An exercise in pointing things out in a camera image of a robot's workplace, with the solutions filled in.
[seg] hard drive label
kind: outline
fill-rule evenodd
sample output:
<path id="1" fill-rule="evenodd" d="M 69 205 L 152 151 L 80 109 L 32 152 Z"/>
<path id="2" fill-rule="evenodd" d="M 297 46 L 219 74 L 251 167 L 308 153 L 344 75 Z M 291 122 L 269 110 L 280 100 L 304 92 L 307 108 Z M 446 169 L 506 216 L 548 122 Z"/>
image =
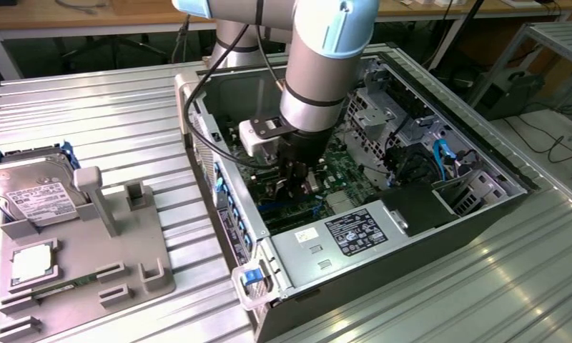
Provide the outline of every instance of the hard drive label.
<path id="1" fill-rule="evenodd" d="M 75 204 L 60 182 L 7 193 L 31 222 L 76 212 Z"/>
<path id="2" fill-rule="evenodd" d="M 346 256 L 352 256 L 388 240 L 367 209 L 325 224 Z"/>

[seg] wooden desk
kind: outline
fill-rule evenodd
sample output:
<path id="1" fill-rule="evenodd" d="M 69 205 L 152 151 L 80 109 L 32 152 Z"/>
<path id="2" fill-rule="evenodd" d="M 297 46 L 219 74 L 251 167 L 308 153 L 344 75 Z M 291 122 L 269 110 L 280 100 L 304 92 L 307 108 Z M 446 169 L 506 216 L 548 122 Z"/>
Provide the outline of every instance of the wooden desk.
<path id="1" fill-rule="evenodd" d="M 572 0 L 558 0 L 562 6 L 562 17 L 572 13 Z M 443 58 L 444 51 L 454 40 L 474 0 L 463 6 L 452 6 L 447 15 L 455 20 L 443 40 L 442 49 L 434 64 Z M 95 9 L 89 15 L 75 9 L 61 7 L 53 0 L 20 0 L 17 6 L 0 6 L 0 73 L 4 79 L 20 79 L 21 73 L 4 48 L 7 39 L 48 38 L 57 36 L 100 36 L 107 34 L 140 34 L 177 31 L 185 15 L 173 11 L 165 14 L 117 15 L 111 6 Z M 427 21 L 439 20 L 447 7 L 422 5 L 414 2 L 410 6 L 398 0 L 382 0 L 378 21 Z M 547 12 L 544 7 L 514 9 L 500 0 L 486 0 L 476 17 L 539 16 Z M 191 30 L 213 29 L 212 21 L 193 17 Z"/>

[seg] metal rack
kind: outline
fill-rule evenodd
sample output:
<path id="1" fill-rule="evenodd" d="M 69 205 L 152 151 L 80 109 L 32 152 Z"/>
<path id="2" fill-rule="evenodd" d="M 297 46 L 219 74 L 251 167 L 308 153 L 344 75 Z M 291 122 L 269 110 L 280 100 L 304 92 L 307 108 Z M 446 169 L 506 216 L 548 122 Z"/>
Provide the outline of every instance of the metal rack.
<path id="1" fill-rule="evenodd" d="M 498 74 L 506 68 L 508 61 L 514 57 L 526 39 L 534 39 L 540 45 L 554 50 L 572 62 L 572 21 L 555 23 L 528 23 L 524 24 L 515 35 L 507 49 L 500 55 L 490 70 L 484 80 L 475 85 L 468 98 L 468 104 L 475 107 L 482 100 Z"/>

